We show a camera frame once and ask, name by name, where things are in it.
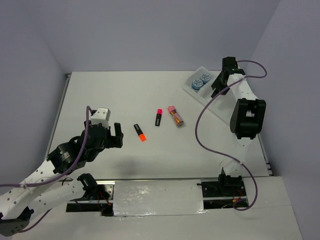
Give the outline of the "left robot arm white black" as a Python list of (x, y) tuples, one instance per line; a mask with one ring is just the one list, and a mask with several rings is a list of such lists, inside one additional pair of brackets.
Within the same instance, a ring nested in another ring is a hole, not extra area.
[(80, 136), (58, 145), (29, 177), (19, 184), (11, 184), (12, 189), (1, 195), (2, 236), (11, 237), (31, 230), (31, 220), (40, 214), (47, 215), (62, 203), (81, 199), (108, 200), (110, 194), (89, 173), (52, 188), (59, 180), (94, 161), (103, 150), (123, 146), (124, 134), (120, 123), (114, 124), (114, 135), (107, 126), (107, 120), (86, 120), (84, 126)]

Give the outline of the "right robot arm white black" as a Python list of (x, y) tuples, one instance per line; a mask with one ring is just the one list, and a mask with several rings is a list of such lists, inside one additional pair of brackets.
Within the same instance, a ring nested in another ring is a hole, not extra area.
[(238, 65), (233, 56), (222, 59), (222, 69), (211, 84), (211, 98), (215, 100), (215, 114), (229, 124), (235, 156), (228, 156), (229, 162), (222, 168), (217, 184), (218, 192), (230, 195), (239, 186), (245, 171), (247, 151), (261, 132), (267, 103), (259, 99), (250, 88), (250, 78)]

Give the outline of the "blue slime jar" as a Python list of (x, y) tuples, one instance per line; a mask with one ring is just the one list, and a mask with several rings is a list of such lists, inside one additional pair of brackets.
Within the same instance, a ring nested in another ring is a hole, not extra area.
[(191, 88), (196, 92), (198, 92), (203, 86), (204, 83), (201, 79), (194, 79), (191, 83)]
[(211, 76), (209, 75), (209, 74), (207, 74), (207, 73), (202, 73), (201, 75), (200, 75), (200, 78), (199, 78), (202, 82), (203, 82), (203, 84), (205, 85), (205, 84), (207, 84), (210, 80), (211, 80)]

